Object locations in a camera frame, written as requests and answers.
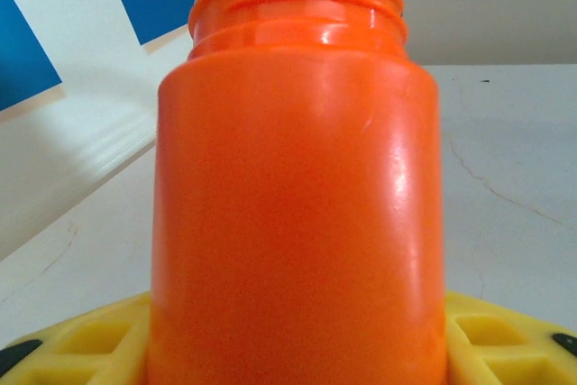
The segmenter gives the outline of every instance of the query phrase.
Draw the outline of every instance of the yellow plastic base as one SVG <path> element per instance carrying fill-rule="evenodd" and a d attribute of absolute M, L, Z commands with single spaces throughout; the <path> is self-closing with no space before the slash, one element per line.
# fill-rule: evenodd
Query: yellow plastic base
<path fill-rule="evenodd" d="M 149 305 L 142 294 L 26 335 L 14 344 L 43 344 L 0 385 L 146 385 Z M 551 338 L 570 331 L 456 293 L 446 319 L 450 385 L 577 385 L 577 357 Z"/>

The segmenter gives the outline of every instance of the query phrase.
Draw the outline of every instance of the white surface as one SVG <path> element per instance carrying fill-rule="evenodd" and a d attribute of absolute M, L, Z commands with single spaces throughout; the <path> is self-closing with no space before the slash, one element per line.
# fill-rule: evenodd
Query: white surface
<path fill-rule="evenodd" d="M 577 66 L 431 70 L 448 288 L 577 330 Z M 149 287 L 152 173 L 149 151 L 0 262 L 0 346 Z"/>
<path fill-rule="evenodd" d="M 0 113 L 0 259 L 151 145 L 157 87 L 192 46 L 141 47 L 121 0 L 15 1 L 62 84 Z"/>

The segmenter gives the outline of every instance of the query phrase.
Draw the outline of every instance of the white tabletop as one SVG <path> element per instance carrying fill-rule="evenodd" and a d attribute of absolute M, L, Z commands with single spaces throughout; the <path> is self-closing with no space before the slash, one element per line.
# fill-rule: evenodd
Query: white tabletop
<path fill-rule="evenodd" d="M 447 287 L 577 330 L 577 67 L 431 71 Z M 149 288 L 153 163 L 150 150 L 0 262 L 0 347 Z"/>

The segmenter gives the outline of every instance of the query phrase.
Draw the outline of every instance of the orange plastic bottle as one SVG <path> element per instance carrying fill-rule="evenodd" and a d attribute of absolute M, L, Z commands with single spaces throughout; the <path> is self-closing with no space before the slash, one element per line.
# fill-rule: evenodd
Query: orange plastic bottle
<path fill-rule="evenodd" d="M 160 87 L 149 385 L 445 383 L 440 127 L 401 0 L 197 0 Z"/>

